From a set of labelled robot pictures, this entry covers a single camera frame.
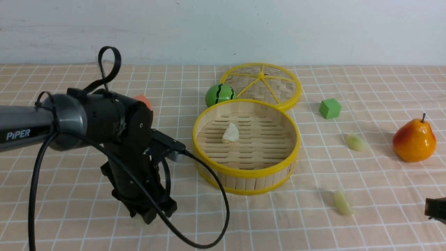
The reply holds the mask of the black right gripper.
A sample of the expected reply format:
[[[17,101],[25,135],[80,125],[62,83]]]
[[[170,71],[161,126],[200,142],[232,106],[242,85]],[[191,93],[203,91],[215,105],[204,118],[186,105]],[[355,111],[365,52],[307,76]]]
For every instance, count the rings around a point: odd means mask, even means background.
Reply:
[[[426,198],[425,216],[427,216],[429,220],[434,219],[442,224],[446,224],[446,197]]]

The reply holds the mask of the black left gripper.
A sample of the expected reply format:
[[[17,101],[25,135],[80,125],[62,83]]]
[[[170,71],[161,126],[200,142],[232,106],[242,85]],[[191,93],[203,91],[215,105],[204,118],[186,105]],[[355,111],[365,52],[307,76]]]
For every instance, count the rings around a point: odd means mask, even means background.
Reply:
[[[131,218],[139,215],[150,224],[158,207],[170,218],[177,210],[171,197],[171,175],[165,157],[158,147],[137,150],[120,142],[105,143],[105,150],[113,155],[102,165],[101,172],[113,185],[112,196],[129,211]]]

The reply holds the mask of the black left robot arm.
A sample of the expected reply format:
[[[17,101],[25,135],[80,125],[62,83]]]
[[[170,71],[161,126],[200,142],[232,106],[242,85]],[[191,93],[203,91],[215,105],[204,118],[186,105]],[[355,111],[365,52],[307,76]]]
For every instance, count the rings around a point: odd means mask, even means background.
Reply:
[[[150,224],[157,216],[155,206],[167,217],[177,209],[170,196],[169,178],[163,186],[158,167],[172,153],[174,140],[152,128],[153,112],[142,101],[104,89],[87,94],[69,88],[66,94],[49,95],[34,106],[1,106],[0,122],[2,152],[42,143],[53,133],[58,134],[49,145],[53,150],[68,151],[89,145],[67,131],[103,145],[154,200],[152,203],[109,158],[101,172],[113,186],[113,197],[124,204],[131,217],[138,214]]]

